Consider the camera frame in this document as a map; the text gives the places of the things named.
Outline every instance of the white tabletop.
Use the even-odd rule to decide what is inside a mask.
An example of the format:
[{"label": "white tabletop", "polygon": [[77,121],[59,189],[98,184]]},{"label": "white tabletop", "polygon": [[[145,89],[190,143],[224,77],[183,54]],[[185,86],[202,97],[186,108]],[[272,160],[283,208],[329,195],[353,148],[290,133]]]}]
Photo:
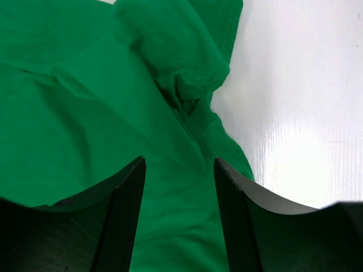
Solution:
[{"label": "white tabletop", "polygon": [[245,0],[212,108],[256,181],[312,207],[363,199],[363,1]]}]

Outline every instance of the green shirt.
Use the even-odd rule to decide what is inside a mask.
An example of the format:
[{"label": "green shirt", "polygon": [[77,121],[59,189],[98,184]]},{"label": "green shirt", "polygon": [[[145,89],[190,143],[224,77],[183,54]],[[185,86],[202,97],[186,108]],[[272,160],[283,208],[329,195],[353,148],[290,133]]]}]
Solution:
[{"label": "green shirt", "polygon": [[228,271],[213,180],[253,178],[210,110],[241,0],[0,1],[0,196],[53,204],[137,156],[131,271]]}]

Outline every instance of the crumpled green cloth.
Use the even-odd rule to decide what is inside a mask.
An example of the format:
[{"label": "crumpled green cloth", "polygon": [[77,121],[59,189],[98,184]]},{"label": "crumpled green cloth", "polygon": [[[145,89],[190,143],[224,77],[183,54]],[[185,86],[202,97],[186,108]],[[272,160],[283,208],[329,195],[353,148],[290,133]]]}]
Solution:
[{"label": "crumpled green cloth", "polygon": [[137,156],[131,271],[228,271],[213,180],[253,178],[210,110],[241,0],[0,1],[0,196],[53,204]]}]

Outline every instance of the black object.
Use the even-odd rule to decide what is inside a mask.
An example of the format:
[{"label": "black object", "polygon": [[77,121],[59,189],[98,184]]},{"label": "black object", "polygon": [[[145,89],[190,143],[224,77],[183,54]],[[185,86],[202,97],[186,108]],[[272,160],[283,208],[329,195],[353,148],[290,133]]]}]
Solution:
[{"label": "black object", "polygon": [[145,171],[137,158],[53,206],[0,198],[0,272],[129,271]]},{"label": "black object", "polygon": [[231,272],[362,272],[363,203],[316,210],[282,198],[216,159]]}]

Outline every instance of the green fabric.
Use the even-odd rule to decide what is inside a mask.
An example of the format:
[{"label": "green fabric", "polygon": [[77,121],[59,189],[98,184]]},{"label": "green fabric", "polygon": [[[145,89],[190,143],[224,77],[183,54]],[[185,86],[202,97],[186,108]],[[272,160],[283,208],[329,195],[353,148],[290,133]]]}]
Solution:
[{"label": "green fabric", "polygon": [[0,196],[53,204],[147,164],[131,271],[228,271],[210,110],[241,0],[0,1]]}]

